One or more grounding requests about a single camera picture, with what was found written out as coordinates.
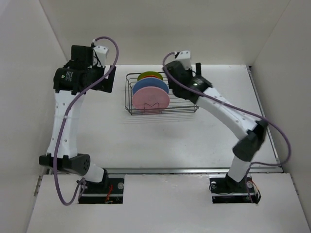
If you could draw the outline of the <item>blue plate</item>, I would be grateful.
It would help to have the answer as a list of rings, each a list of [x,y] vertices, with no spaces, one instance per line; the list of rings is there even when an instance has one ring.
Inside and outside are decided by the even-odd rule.
[[[167,94],[169,93],[169,88],[166,83],[163,80],[155,77],[146,77],[137,81],[133,87],[132,92],[135,94],[137,91],[145,87],[157,87],[164,90]]]

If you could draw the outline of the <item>wire dish rack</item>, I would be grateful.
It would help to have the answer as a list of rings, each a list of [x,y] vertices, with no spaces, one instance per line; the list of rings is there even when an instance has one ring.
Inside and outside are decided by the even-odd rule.
[[[128,73],[125,109],[131,115],[194,113],[199,107],[176,97],[164,72]]]

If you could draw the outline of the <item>pink plate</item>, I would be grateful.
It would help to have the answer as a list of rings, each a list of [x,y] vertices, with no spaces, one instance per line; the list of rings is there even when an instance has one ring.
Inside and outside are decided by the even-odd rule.
[[[145,87],[137,91],[132,97],[132,105],[142,111],[161,112],[170,104],[169,95],[157,87]]]

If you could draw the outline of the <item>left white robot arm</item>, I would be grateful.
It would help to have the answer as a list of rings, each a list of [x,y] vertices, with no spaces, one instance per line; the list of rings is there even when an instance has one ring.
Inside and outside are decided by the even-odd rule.
[[[97,192],[108,189],[107,171],[96,166],[88,154],[77,151],[77,132],[80,110],[84,97],[75,97],[104,75],[108,48],[91,45],[71,47],[71,59],[57,69],[53,78],[55,90],[55,116],[50,145],[39,164],[53,168],[57,158],[57,170],[77,174],[92,183]]]

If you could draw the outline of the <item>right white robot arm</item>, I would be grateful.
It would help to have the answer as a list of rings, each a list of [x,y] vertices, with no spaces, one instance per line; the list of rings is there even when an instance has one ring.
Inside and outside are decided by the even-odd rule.
[[[163,66],[163,71],[176,97],[189,100],[208,111],[237,137],[238,142],[232,149],[234,158],[225,177],[227,192],[237,192],[255,154],[265,141],[268,123],[230,108],[230,103],[202,76],[200,63],[196,64],[196,68],[197,72],[193,73],[192,69],[185,69],[180,61],[172,61]]]

